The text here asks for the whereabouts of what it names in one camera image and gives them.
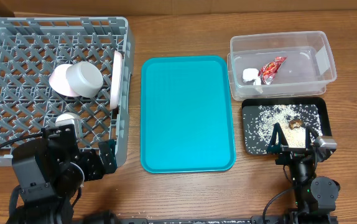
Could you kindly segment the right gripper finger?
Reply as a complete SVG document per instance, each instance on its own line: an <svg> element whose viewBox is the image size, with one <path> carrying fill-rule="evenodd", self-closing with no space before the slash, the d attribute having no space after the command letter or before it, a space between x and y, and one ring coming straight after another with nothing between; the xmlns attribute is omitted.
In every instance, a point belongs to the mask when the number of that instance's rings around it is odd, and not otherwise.
<svg viewBox="0 0 357 224"><path fill-rule="evenodd" d="M279 123L274 124L272 137L269 141L268 148L283 148L288 147L288 142Z"/></svg>
<svg viewBox="0 0 357 224"><path fill-rule="evenodd" d="M319 137L316 130L314 130L310 125L306 125L305 127L305 147L311 148L313 145L312 138L316 139Z"/></svg>

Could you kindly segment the brown food scrap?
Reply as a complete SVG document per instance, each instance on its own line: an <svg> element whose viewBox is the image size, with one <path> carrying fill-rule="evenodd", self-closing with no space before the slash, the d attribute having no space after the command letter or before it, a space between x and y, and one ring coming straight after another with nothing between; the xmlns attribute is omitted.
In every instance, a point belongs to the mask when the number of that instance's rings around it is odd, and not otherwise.
<svg viewBox="0 0 357 224"><path fill-rule="evenodd" d="M293 119L289 121L290 129L297 129L304 126L304 122L301 119Z"/></svg>

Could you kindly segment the white rice heap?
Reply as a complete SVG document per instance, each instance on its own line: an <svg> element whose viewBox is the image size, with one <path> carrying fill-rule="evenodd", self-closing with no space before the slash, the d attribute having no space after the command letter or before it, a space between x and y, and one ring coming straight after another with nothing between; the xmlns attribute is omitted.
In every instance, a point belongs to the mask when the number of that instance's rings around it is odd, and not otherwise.
<svg viewBox="0 0 357 224"><path fill-rule="evenodd" d="M289 128L289 121L301 119L304 126ZM310 125L319 136L322 127L315 105L246 106L243 108L246 152L253 155L266 153L274 124L279 123L290 147L305 147L305 127Z"/></svg>

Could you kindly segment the white cup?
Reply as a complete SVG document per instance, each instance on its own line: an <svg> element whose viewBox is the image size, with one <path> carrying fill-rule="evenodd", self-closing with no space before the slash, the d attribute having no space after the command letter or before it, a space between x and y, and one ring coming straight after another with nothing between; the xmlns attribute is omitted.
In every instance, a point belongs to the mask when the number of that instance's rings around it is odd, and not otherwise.
<svg viewBox="0 0 357 224"><path fill-rule="evenodd" d="M64 126L64 125L68 125L68 124L74 125L75 136L77 139L80 139L83 137L81 118L77 114L71 113L71 112L62 113L55 120L56 126Z"/></svg>

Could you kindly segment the red snack wrapper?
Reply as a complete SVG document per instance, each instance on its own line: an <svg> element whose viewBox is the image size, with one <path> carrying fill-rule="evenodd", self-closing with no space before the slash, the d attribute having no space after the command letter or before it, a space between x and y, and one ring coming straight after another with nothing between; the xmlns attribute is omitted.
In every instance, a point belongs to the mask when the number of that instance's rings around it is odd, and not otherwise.
<svg viewBox="0 0 357 224"><path fill-rule="evenodd" d="M259 71L259 78L265 85L270 85L275 79L278 69L287 60L287 57L276 57L273 61L265 64Z"/></svg>

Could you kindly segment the grey bowl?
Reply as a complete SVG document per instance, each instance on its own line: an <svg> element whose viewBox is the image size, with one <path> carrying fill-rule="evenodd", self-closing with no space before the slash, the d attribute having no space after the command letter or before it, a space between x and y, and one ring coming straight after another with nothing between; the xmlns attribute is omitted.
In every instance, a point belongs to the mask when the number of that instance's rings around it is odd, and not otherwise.
<svg viewBox="0 0 357 224"><path fill-rule="evenodd" d="M66 78L75 93L87 98L96 96L103 86L103 75L90 62L71 65L67 68Z"/></svg>

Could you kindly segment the white tissue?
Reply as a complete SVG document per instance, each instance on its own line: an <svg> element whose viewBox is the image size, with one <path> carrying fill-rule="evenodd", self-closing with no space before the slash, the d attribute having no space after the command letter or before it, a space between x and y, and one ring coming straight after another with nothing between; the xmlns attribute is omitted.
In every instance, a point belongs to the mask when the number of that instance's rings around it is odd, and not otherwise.
<svg viewBox="0 0 357 224"><path fill-rule="evenodd" d="M243 70L243 82L255 81L259 78L259 70L256 68L246 68Z"/></svg>

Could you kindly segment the large white plate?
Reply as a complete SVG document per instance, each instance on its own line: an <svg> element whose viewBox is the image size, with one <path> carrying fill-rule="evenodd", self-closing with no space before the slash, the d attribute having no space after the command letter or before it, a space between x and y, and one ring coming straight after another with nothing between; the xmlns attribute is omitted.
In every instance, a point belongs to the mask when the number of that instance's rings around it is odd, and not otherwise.
<svg viewBox="0 0 357 224"><path fill-rule="evenodd" d="M117 50L114 51L113 69L111 76L109 108L114 110L119 104L120 84L122 77L123 56Z"/></svg>

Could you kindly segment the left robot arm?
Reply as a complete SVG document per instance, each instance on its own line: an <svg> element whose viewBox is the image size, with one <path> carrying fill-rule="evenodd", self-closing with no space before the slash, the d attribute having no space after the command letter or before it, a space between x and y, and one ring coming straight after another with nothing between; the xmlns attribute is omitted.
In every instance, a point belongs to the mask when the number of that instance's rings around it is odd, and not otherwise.
<svg viewBox="0 0 357 224"><path fill-rule="evenodd" d="M19 181L9 204L8 223L72 223L73 208L87 181L116 172L116 141L81 151L72 124L44 128L13 150L12 168Z"/></svg>

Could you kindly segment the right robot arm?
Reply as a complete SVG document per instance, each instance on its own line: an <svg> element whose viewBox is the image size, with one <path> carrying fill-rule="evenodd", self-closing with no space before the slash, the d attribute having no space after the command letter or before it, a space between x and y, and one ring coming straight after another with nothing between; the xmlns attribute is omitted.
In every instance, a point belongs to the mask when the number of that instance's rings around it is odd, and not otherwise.
<svg viewBox="0 0 357 224"><path fill-rule="evenodd" d="M331 136L319 136L311 126L305 127L304 148L289 147L280 124L274 125L266 151L277 155L277 165L289 169L285 176L292 186L270 199L262 213L263 223L268 223L266 213L270 205L289 192L294 193L297 208L289 209L278 223L338 222L330 213L336 209L340 185L331 178L316 175L317 165L327 160L336 148Z"/></svg>

